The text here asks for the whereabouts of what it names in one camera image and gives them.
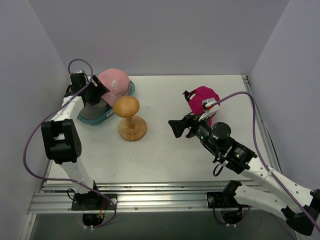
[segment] white tabletop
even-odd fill
[[[147,133],[139,141],[128,142],[118,133],[121,120],[115,114],[97,126],[75,119],[82,142],[82,162],[96,183],[159,183],[246,180],[224,168],[213,176],[211,155],[193,137],[175,138],[168,120],[180,120],[190,112],[182,95],[200,86],[207,86],[223,98],[246,91],[240,75],[131,76],[140,102],[138,116],[147,123]],[[252,107],[246,95],[235,96],[220,105],[212,122],[225,122],[231,127],[231,137],[256,151],[252,133]],[[256,127],[257,142],[265,161],[269,163],[263,141]],[[53,163],[50,178],[67,178],[64,170]]]

